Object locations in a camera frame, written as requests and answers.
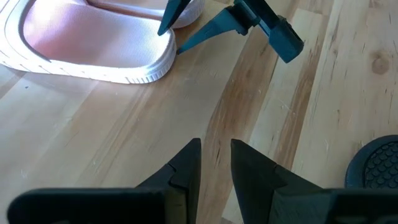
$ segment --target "pink inner surface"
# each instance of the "pink inner surface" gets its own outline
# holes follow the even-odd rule
[[[24,37],[51,60],[134,68],[152,65],[172,45],[160,22],[93,6],[37,0],[24,23]]]

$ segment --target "wood grain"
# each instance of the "wood grain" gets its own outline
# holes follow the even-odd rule
[[[231,1],[219,0],[231,4]],[[191,138],[203,143],[198,223],[242,223],[229,141],[242,139],[322,187],[398,132],[398,1],[267,0],[305,40],[289,64],[258,28],[185,52],[148,85],[0,67],[0,223],[37,187],[134,187]],[[176,30],[180,45],[227,4]]]

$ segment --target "black round object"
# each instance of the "black round object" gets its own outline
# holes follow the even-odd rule
[[[375,139],[360,149],[347,168],[345,187],[398,189],[398,135]]]

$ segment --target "light wood surface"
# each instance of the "light wood surface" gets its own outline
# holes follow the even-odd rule
[[[231,3],[220,2],[177,30],[178,44]],[[358,149],[398,132],[398,1],[267,2],[305,40],[290,64],[255,28],[196,46],[149,85],[0,67],[0,222],[28,189],[133,187],[195,137],[198,223],[242,223],[231,138],[321,187],[342,187]]]

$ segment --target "wood knot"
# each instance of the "wood knot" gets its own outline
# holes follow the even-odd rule
[[[373,55],[372,71],[375,74],[383,75],[390,69],[389,57],[381,52]]]

